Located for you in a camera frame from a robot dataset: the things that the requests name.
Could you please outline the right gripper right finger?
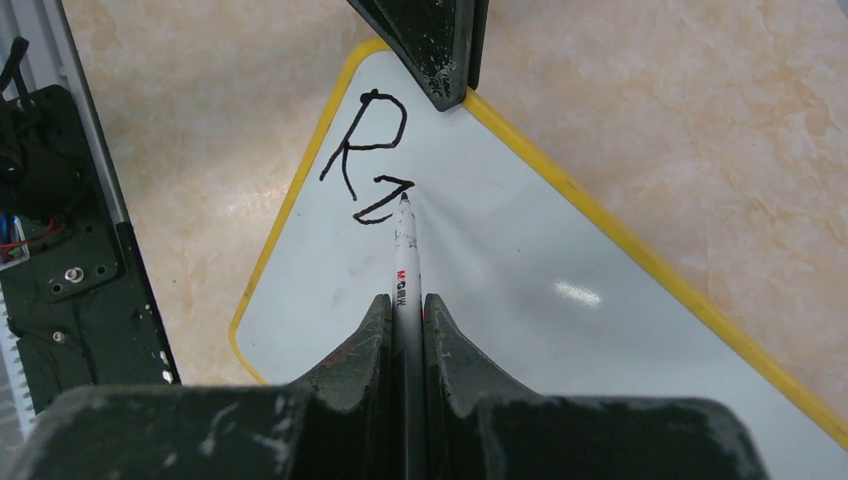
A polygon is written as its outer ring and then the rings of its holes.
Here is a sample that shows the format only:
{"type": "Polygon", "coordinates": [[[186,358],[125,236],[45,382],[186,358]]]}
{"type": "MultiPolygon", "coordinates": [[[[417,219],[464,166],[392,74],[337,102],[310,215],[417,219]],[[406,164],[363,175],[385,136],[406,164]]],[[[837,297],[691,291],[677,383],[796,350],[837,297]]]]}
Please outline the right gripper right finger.
{"type": "Polygon", "coordinates": [[[429,474],[504,479],[506,453],[493,426],[493,408],[537,393],[463,334],[438,294],[425,297],[423,334],[429,474]]]}

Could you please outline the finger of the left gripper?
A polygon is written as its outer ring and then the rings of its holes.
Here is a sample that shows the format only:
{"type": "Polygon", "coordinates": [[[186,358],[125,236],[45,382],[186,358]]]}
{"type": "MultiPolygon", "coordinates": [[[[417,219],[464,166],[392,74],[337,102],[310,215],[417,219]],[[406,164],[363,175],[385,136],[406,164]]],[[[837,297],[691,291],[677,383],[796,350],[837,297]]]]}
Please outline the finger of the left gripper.
{"type": "Polygon", "coordinates": [[[471,45],[469,50],[467,86],[472,90],[476,90],[480,81],[489,1],[474,0],[473,6],[474,11],[471,30],[471,45]]]}
{"type": "Polygon", "coordinates": [[[474,87],[472,1],[351,0],[391,47],[439,112],[461,104],[474,87]]]}

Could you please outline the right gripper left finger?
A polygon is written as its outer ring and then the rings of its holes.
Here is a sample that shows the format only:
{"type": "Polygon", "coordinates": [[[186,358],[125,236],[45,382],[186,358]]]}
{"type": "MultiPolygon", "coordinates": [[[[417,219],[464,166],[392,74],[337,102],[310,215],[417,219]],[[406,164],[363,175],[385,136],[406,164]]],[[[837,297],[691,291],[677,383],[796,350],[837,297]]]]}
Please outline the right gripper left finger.
{"type": "Polygon", "coordinates": [[[392,304],[378,294],[357,329],[302,375],[293,479],[386,479],[392,304]]]}

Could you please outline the white marker pen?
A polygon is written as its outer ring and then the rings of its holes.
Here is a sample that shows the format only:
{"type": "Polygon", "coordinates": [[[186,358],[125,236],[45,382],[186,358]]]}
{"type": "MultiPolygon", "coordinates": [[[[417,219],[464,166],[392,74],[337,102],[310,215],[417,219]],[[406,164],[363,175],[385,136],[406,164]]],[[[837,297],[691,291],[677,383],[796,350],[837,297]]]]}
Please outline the white marker pen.
{"type": "Polygon", "coordinates": [[[400,197],[395,226],[393,313],[402,396],[402,472],[405,479],[424,479],[427,476],[427,441],[420,255],[415,216],[406,193],[400,197]]]}

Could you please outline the yellow-framed whiteboard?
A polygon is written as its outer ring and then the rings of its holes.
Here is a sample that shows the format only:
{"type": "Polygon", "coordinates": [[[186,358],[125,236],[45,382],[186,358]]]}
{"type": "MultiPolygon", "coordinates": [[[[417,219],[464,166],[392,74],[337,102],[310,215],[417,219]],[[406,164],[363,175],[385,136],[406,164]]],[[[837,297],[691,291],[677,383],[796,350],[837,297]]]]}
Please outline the yellow-framed whiteboard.
{"type": "Polygon", "coordinates": [[[843,479],[847,424],[478,94],[436,110],[379,39],[348,57],[230,326],[262,383],[316,364],[395,279],[402,184],[422,289],[546,394],[700,397],[774,479],[843,479]]]}

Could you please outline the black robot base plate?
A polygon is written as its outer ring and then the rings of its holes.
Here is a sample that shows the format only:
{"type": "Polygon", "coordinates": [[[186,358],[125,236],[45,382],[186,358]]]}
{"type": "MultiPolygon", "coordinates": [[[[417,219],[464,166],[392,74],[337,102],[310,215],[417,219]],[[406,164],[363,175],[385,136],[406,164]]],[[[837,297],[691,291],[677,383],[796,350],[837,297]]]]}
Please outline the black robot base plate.
{"type": "MultiPolygon", "coordinates": [[[[44,91],[59,106],[73,100],[59,85],[32,92],[44,91]]],[[[1,249],[5,260],[23,256],[1,289],[36,412],[80,386],[180,379],[132,226],[112,218],[75,102],[73,111],[82,134],[57,149],[91,154],[83,203],[46,221],[13,215],[24,239],[1,249]]]]}

